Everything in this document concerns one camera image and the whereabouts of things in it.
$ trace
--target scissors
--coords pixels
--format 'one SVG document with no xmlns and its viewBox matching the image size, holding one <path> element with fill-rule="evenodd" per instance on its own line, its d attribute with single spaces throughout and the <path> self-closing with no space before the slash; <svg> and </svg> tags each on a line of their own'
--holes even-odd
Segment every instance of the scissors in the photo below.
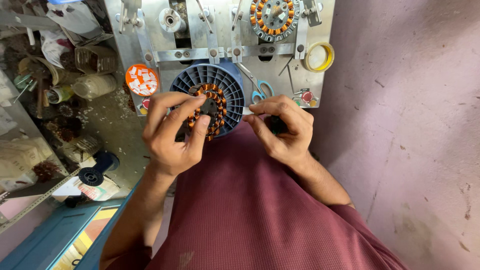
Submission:
<svg viewBox="0 0 480 270">
<path fill-rule="evenodd" d="M 275 94 L 273 93 L 273 89 L 272 87 L 270 86 L 270 84 L 266 81 L 260 81 L 257 79 L 257 77 L 255 77 L 255 75 L 253 75 L 244 65 L 242 65 L 241 63 L 236 63 L 236 65 L 242 70 L 243 73 L 245 73 L 245 75 L 248 76 L 248 78 L 253 82 L 253 84 L 255 85 L 255 87 L 257 88 L 257 90 L 254 90 L 253 93 L 252 93 L 252 102 L 254 104 L 257 104 L 258 102 L 255 101 L 255 98 L 258 97 L 260 100 L 262 99 L 266 99 L 267 96 L 265 95 L 264 91 L 262 90 L 262 85 L 264 85 L 265 87 L 268 88 L 268 90 L 270 91 L 270 93 L 272 93 L 272 96 L 274 96 Z"/>
</svg>

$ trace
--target yellow tape roll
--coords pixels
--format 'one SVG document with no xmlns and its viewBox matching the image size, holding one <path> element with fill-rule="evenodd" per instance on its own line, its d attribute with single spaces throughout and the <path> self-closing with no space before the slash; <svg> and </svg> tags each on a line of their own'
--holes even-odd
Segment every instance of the yellow tape roll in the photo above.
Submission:
<svg viewBox="0 0 480 270">
<path fill-rule="evenodd" d="M 315 49 L 318 46 L 322 46 L 325 49 L 325 52 L 326 52 L 325 61 L 318 67 L 312 67 L 310 66 L 310 54 L 312 53 L 313 49 Z M 303 60 L 303 65 L 305 66 L 306 69 L 308 69 L 311 72 L 320 73 L 329 69 L 332 66 L 334 59 L 335 59 L 335 51 L 333 50 L 332 45 L 330 45 L 330 43 L 328 42 L 317 42 L 312 46 L 310 46 L 310 48 L 308 49 L 308 52 L 305 55 L 305 59 Z"/>
</svg>

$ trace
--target plastic bag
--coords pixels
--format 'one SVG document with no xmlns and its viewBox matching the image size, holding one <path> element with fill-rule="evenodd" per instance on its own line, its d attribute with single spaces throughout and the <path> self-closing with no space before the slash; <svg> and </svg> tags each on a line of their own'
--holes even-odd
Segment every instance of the plastic bag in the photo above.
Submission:
<svg viewBox="0 0 480 270">
<path fill-rule="evenodd" d="M 40 30 L 42 36 L 42 53 L 45 59 L 60 68 L 64 68 L 60 62 L 60 55 L 64 52 L 73 51 L 75 47 L 68 40 L 62 30 Z"/>
<path fill-rule="evenodd" d="M 60 5 L 47 3 L 47 7 L 48 18 L 74 33 L 88 39 L 103 33 L 88 6 L 82 2 Z"/>
</svg>

